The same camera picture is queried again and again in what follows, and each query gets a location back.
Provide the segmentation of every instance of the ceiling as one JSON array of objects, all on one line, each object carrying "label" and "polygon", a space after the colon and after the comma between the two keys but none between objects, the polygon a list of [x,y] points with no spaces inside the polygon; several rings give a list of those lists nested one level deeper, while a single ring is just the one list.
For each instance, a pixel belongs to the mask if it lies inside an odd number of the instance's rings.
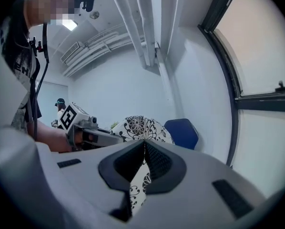
[{"label": "ceiling", "polygon": [[[128,0],[134,19],[140,17],[137,0]],[[75,14],[73,19],[78,26],[70,31],[63,25],[57,25],[53,21],[47,28],[48,46],[54,49],[52,57],[57,53],[65,53],[76,41],[86,42],[89,38],[107,30],[113,26],[123,23],[122,17],[114,0],[95,0],[93,11],[99,12],[99,18],[93,20],[90,13],[80,8],[80,13]],[[37,41],[42,39],[42,26],[30,29],[30,38],[36,37]]]}]

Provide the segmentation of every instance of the black cable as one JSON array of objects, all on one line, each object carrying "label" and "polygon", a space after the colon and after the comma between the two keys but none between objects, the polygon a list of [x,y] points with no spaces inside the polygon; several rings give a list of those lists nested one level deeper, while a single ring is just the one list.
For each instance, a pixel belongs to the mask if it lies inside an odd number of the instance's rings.
[{"label": "black cable", "polygon": [[37,98],[38,98],[38,94],[39,94],[39,91],[40,91],[40,88],[41,88],[44,76],[46,74],[47,68],[48,68],[48,63],[46,63],[44,73],[42,75],[42,78],[41,78],[41,80],[39,82],[36,94],[34,96],[34,118],[33,118],[33,121],[34,121],[33,138],[34,138],[34,140],[37,140],[37,128],[38,128],[38,105],[37,105]]}]

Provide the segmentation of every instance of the person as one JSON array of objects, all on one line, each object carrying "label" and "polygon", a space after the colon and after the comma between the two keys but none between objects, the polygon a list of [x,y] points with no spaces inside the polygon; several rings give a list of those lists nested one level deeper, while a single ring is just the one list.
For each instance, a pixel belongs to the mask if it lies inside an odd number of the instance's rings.
[{"label": "person", "polygon": [[[47,127],[37,118],[41,117],[39,106],[34,106],[35,80],[40,64],[29,41],[29,29],[33,26],[61,19],[62,14],[74,13],[81,0],[17,0],[0,28],[0,50],[8,67],[27,94],[20,104],[11,126],[34,136],[34,121],[38,121],[36,141],[45,143],[51,151],[69,152],[65,131]],[[37,108],[37,118],[32,113]],[[77,133],[75,142],[82,142],[82,133]]]},{"label": "person", "polygon": [[58,114],[57,114],[57,117],[58,117],[58,129],[63,129],[62,127],[62,124],[61,124],[61,121],[60,121],[60,118],[62,116],[62,114],[64,113],[64,110],[66,108],[65,106],[65,101],[63,98],[58,98],[56,104],[55,104],[56,107],[58,107]]}]

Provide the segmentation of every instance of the headset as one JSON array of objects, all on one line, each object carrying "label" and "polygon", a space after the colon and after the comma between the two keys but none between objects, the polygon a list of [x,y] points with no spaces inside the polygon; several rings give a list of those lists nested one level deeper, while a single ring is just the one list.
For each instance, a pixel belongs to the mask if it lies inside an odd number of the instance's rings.
[{"label": "headset", "polygon": [[[87,11],[87,12],[91,12],[93,7],[94,7],[94,1],[95,0],[81,0],[81,2],[83,2],[83,7],[82,9]],[[43,72],[43,75],[41,77],[41,80],[38,84],[38,88],[36,90],[36,94],[34,96],[33,99],[33,104],[34,104],[34,113],[32,113],[33,116],[33,120],[34,120],[34,140],[37,139],[37,129],[38,129],[38,121],[37,121],[37,116],[38,116],[38,108],[37,108],[37,98],[38,98],[38,94],[43,82],[43,79],[45,77],[45,74],[47,72],[47,68],[48,68],[48,64],[49,64],[49,57],[48,57],[48,48],[47,48],[47,23],[43,23],[43,32],[42,32],[42,46],[41,46],[41,41],[38,42],[38,47],[36,47],[36,38],[33,37],[33,40],[30,41],[30,45],[33,48],[33,52],[34,55],[37,56],[37,52],[43,52],[44,53],[44,57],[46,59],[46,66]]]}]

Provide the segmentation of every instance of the floral patterned fabric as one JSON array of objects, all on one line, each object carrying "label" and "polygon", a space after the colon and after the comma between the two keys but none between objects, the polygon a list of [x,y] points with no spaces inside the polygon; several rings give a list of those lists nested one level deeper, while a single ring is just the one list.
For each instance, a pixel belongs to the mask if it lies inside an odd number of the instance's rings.
[{"label": "floral patterned fabric", "polygon": [[[130,116],[116,125],[112,135],[118,135],[124,142],[137,139],[151,139],[174,144],[174,141],[165,127],[154,119],[144,116]],[[150,171],[146,161],[136,173],[131,182],[130,201],[132,205],[132,214],[135,215],[146,199],[146,188],[151,183]]]}]

